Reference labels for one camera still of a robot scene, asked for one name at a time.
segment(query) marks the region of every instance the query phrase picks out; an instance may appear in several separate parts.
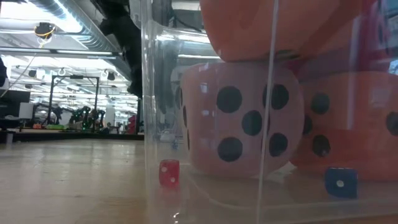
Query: cable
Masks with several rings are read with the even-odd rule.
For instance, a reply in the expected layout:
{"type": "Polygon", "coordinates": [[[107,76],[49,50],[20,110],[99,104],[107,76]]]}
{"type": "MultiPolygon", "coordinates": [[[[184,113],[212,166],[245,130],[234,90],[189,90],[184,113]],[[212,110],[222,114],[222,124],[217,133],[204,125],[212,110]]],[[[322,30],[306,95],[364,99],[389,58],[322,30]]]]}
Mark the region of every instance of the cable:
{"type": "Polygon", "coordinates": [[[38,34],[38,33],[36,33],[36,28],[37,28],[37,26],[35,26],[35,28],[33,29],[33,31],[35,32],[35,34],[36,34],[37,36],[41,36],[41,37],[46,37],[46,38],[47,38],[48,35],[52,34],[52,33],[55,31],[56,26],[54,26],[50,32],[45,33],[45,34],[38,34]]]}
{"type": "Polygon", "coordinates": [[[172,7],[172,14],[173,14],[175,20],[178,21],[179,23],[181,23],[182,25],[184,25],[185,27],[191,28],[191,29],[193,29],[193,30],[195,30],[197,32],[202,32],[199,28],[197,28],[197,27],[195,27],[193,25],[187,24],[184,21],[182,21],[180,18],[178,18],[178,16],[176,15],[173,7],[172,7]]]}

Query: ceiling duct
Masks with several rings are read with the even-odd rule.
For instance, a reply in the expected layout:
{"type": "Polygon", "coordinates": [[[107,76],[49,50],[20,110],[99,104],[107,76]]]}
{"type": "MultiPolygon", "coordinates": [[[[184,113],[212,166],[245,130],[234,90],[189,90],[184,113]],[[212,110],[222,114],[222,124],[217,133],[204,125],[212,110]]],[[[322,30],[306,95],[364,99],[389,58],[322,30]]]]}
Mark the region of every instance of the ceiling duct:
{"type": "MultiPolygon", "coordinates": [[[[81,26],[81,31],[76,34],[81,36],[74,36],[73,38],[88,50],[99,52],[120,52],[120,49],[115,47],[98,29],[96,24],[85,14],[74,0],[30,0],[29,2],[35,4],[41,10],[53,14],[58,19],[65,21],[67,24],[76,24],[81,26]]],[[[120,72],[130,80],[130,68],[121,59],[108,60],[120,72]]]]}

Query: light fixture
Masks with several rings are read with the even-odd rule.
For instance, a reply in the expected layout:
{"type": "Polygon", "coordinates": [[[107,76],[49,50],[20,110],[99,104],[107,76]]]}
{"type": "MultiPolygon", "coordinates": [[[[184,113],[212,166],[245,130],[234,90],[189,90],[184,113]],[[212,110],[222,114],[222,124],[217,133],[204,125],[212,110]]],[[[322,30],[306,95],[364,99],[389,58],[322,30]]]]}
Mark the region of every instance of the light fixture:
{"type": "Polygon", "coordinates": [[[66,71],[65,71],[63,68],[61,68],[61,69],[58,71],[58,75],[64,76],[65,74],[66,74],[66,71]]]}
{"type": "Polygon", "coordinates": [[[80,88],[78,86],[75,86],[75,85],[67,85],[67,90],[69,90],[69,91],[79,91],[80,88]]]}
{"type": "Polygon", "coordinates": [[[115,79],[114,72],[108,72],[108,80],[114,81],[114,79],[115,79]]]}
{"type": "Polygon", "coordinates": [[[108,77],[108,71],[107,71],[107,69],[105,69],[105,70],[103,70],[103,71],[101,72],[101,78],[106,78],[106,77],[108,77]]]}
{"type": "Polygon", "coordinates": [[[36,70],[30,70],[30,71],[28,72],[28,76],[29,76],[29,77],[32,77],[32,78],[36,77],[36,74],[37,74],[37,71],[36,71],[36,70]]]}
{"type": "Polygon", "coordinates": [[[36,73],[37,73],[37,76],[38,76],[39,78],[45,76],[45,70],[44,70],[43,68],[38,68],[38,69],[36,70],[36,73]]]}

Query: small blue die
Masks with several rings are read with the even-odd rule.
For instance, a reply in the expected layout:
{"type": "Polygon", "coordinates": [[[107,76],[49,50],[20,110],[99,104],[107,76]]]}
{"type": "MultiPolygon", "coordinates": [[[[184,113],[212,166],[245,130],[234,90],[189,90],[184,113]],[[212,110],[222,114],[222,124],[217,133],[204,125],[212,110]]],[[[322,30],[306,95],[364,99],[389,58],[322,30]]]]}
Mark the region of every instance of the small blue die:
{"type": "Polygon", "coordinates": [[[348,168],[328,168],[325,172],[326,191],[335,197],[358,197],[358,172],[348,168]]]}

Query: ceiling light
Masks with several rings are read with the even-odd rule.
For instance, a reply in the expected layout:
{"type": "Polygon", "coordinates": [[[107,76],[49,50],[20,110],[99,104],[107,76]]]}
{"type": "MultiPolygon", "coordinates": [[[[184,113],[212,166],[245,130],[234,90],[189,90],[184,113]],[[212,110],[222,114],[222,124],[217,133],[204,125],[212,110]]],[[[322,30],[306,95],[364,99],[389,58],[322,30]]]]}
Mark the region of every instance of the ceiling light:
{"type": "Polygon", "coordinates": [[[65,71],[63,68],[61,68],[61,69],[58,71],[58,75],[64,76],[65,74],[66,74],[66,71],[65,71]]]}
{"type": "Polygon", "coordinates": [[[80,90],[80,88],[78,86],[75,86],[75,85],[67,85],[67,89],[69,91],[71,91],[71,90],[79,91],[80,90]]]}
{"type": "Polygon", "coordinates": [[[107,69],[105,69],[105,70],[103,70],[103,71],[101,72],[101,77],[102,77],[102,78],[108,77],[108,71],[107,71],[107,69]]]}

